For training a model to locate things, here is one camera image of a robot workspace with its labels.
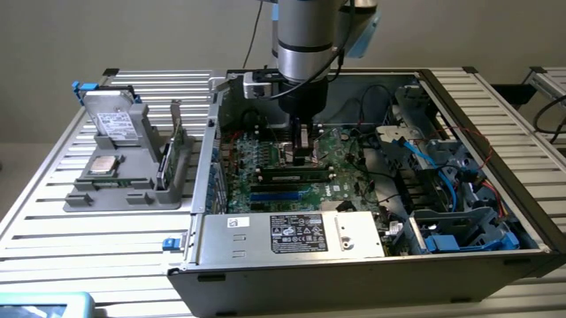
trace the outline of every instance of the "black cylinder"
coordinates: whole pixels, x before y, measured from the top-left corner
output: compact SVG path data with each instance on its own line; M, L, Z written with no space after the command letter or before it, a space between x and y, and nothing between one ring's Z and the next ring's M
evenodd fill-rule
M278 91L286 91L297 84L290 82L278 83ZM308 83L292 93L278 99L278 108L290 116L298 117L302 121L309 121L325 107L325 95L328 91L328 80Z

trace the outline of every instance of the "power supply label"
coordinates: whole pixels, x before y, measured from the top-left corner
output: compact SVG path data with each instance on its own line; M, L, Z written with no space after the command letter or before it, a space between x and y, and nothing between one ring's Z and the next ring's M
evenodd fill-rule
M321 214L269 217L270 250L274 254L328 252Z

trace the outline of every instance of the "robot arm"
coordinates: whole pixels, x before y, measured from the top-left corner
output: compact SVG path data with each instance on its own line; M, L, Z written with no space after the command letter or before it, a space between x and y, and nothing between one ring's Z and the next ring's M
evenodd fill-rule
M273 41L277 72L256 70L244 75L245 97L277 100L280 109L289 114L293 155L298 158L312 151L312 117L325 107L331 63L347 45L355 43L352 34L363 32L367 18L376 12L376 0L347 2L280 1ZM270 93L274 85L277 94Z

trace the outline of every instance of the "motherboard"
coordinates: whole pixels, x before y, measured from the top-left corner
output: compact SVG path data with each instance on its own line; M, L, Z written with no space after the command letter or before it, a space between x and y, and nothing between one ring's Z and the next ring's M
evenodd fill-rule
M264 141L236 132L224 144L228 175L226 213L376 211L368 176L344 159L355 138L345 128L317 132L312 156L292 165L290 142Z

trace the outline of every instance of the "connector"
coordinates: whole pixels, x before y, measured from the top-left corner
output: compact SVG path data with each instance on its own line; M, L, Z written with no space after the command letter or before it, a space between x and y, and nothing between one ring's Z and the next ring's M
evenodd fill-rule
M344 212L347 210L352 210L356 211L356 208L353 206L353 203L351 201L344 201L341 202L337 206L336 206L336 211L337 212Z

